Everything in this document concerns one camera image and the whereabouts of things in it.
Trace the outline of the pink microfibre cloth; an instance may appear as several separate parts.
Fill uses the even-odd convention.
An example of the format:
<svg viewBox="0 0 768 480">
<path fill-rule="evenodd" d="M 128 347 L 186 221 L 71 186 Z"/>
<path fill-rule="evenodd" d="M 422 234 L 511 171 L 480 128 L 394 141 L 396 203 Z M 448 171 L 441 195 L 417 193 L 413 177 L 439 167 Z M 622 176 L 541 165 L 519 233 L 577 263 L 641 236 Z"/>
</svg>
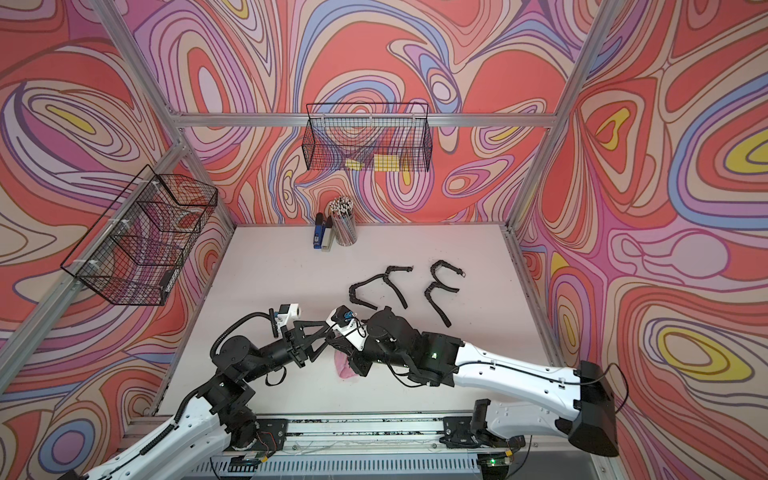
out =
<svg viewBox="0 0 768 480">
<path fill-rule="evenodd" d="M 338 377 L 342 380 L 348 380 L 358 376 L 350 366 L 348 356 L 340 351 L 334 352 L 334 366 Z"/>
</svg>

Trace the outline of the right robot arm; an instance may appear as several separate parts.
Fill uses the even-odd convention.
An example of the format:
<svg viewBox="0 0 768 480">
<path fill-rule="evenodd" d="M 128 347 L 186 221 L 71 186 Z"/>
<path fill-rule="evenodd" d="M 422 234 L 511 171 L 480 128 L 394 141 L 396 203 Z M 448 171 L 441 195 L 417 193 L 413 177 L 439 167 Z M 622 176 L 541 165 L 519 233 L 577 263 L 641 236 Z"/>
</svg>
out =
<svg viewBox="0 0 768 480">
<path fill-rule="evenodd" d="M 617 407 L 607 369 L 538 365 L 494 354 L 457 337 L 420 332 L 390 308 L 361 320 L 345 306 L 327 318 L 328 343 L 353 372 L 383 365 L 407 388 L 463 387 L 520 399 L 539 408 L 531 421 L 589 454 L 619 454 Z"/>
</svg>

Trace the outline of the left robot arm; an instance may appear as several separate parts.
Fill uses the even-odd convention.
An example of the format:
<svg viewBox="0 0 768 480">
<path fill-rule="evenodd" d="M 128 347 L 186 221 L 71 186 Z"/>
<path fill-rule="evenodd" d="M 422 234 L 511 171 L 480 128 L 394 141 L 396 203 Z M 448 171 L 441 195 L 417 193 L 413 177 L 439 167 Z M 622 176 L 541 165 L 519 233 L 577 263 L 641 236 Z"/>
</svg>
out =
<svg viewBox="0 0 768 480">
<path fill-rule="evenodd" d="M 325 321 L 301 321 L 295 304 L 279 311 L 253 312 L 214 340 L 209 357 L 215 374 L 193 388 L 174 415 L 137 443 L 84 473 L 69 470 L 63 479 L 181 479 L 201 461 L 229 448 L 248 450 L 262 433 L 248 406 L 250 383 L 290 364 L 304 367 L 324 350 L 332 331 Z M 275 340 L 256 347 L 235 331 L 246 322 L 267 320 Z"/>
</svg>

